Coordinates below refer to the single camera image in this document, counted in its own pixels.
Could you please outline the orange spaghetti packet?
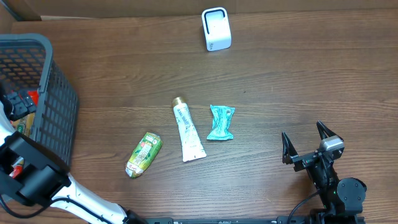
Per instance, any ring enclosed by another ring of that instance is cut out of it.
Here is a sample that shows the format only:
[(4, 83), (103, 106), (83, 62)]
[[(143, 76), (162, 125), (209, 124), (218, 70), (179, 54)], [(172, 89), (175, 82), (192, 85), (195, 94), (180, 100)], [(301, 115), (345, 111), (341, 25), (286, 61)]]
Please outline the orange spaghetti packet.
[[(28, 90), (28, 91), (36, 91), (36, 93), (34, 93), (34, 97), (36, 96), (37, 98), (34, 100), (38, 104), (39, 94), (37, 93), (37, 90)], [(32, 113), (32, 114), (29, 114), (17, 121), (12, 121), (11, 124), (16, 131), (29, 137), (31, 127), (33, 126), (33, 122), (34, 122), (34, 117), (35, 117), (35, 113)], [(12, 165), (13, 171), (9, 174), (9, 176), (12, 177), (13, 179), (15, 179), (19, 174), (21, 174), (22, 170), (23, 170), (24, 163), (25, 163), (24, 158), (19, 156), (16, 159), (15, 163), (13, 163), (13, 165)]]

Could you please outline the white tube gold cap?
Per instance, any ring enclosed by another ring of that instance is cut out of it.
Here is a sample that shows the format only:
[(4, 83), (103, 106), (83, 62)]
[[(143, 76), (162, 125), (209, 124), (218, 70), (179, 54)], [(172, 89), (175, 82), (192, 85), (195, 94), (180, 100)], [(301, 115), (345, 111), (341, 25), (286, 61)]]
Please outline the white tube gold cap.
[(205, 158), (207, 154), (200, 141), (185, 100), (182, 97), (174, 98), (172, 101), (172, 108), (182, 145), (182, 160), (184, 162), (189, 162)]

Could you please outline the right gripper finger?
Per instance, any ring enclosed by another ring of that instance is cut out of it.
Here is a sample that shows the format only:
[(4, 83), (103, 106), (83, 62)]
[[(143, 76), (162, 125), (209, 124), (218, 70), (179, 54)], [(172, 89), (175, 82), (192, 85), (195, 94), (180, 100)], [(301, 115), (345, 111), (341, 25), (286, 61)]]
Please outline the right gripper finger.
[(317, 129), (320, 135), (321, 140), (331, 141), (331, 140), (339, 140), (342, 141), (343, 139), (337, 135), (335, 132), (330, 130), (322, 121), (317, 121)]
[(282, 132), (282, 162), (292, 164), (293, 159), (298, 157), (298, 153), (285, 132)]

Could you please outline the green snack pouch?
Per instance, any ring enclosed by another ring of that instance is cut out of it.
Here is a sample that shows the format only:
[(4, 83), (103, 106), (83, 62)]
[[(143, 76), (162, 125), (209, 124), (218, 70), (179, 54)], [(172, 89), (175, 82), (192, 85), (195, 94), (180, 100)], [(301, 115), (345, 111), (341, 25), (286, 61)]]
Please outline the green snack pouch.
[(132, 179), (142, 175), (152, 164), (162, 145), (158, 135), (146, 132), (126, 162), (126, 174)]

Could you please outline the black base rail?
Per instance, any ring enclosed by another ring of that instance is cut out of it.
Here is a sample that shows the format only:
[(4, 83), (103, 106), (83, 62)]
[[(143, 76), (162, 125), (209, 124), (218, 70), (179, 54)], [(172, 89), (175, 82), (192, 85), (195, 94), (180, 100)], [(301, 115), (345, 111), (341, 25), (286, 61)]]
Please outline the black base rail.
[(356, 220), (350, 218), (332, 218), (324, 219), (322, 222), (315, 221), (308, 216), (294, 216), (290, 222), (287, 222), (288, 216), (279, 216), (277, 218), (243, 218), (243, 219), (173, 219), (173, 218), (145, 218), (149, 224), (310, 224), (310, 223), (359, 223), (365, 224), (364, 217), (358, 217)]

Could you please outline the teal wipes packet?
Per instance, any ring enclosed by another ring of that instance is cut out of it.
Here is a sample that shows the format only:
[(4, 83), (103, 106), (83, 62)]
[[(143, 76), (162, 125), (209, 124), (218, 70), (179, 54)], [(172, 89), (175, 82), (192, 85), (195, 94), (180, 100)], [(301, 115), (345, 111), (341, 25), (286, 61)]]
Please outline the teal wipes packet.
[(211, 141), (227, 141), (234, 138), (230, 133), (229, 127), (235, 112), (235, 108), (229, 106), (210, 105), (213, 115), (212, 128), (207, 136), (207, 140)]

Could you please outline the grey plastic mesh basket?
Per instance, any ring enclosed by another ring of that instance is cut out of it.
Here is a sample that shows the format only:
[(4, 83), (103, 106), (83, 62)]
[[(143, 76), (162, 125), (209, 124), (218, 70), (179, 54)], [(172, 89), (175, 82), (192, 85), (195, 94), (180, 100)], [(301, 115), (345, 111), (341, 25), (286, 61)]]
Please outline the grey plastic mesh basket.
[(79, 98), (40, 34), (1, 35), (1, 84), (8, 94), (37, 91), (29, 137), (71, 164)]

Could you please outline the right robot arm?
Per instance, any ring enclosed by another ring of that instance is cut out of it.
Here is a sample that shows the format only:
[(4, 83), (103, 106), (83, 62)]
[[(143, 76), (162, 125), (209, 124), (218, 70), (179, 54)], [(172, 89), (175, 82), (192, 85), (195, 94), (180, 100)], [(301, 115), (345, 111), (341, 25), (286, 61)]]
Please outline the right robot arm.
[[(333, 167), (345, 149), (344, 140), (321, 121), (317, 122), (320, 145), (314, 152), (299, 155), (288, 135), (282, 136), (282, 162), (293, 164), (294, 171), (307, 171), (316, 191), (299, 202), (279, 223), (364, 223), (363, 202), (366, 184), (353, 177), (339, 179)], [(312, 209), (307, 216), (296, 216), (295, 212), (312, 198), (319, 196), (323, 208)]]

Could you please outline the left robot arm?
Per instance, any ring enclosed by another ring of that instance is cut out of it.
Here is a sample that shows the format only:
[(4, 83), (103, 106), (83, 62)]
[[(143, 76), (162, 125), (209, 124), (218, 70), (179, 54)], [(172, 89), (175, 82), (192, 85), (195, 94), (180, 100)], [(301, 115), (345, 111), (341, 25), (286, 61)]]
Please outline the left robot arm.
[(1, 195), (25, 205), (49, 207), (70, 212), (88, 223), (145, 223), (131, 210), (106, 201), (81, 184), (52, 151), (16, 131), (16, 103), (1, 90)]

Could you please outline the white barcode scanner stand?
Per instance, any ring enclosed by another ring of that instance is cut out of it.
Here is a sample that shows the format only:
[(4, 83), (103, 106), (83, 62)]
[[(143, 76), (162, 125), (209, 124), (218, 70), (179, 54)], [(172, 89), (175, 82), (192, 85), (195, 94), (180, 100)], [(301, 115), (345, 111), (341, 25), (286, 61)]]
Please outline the white barcode scanner stand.
[(202, 12), (201, 19), (207, 51), (213, 52), (231, 47), (231, 29), (225, 8), (206, 9)]

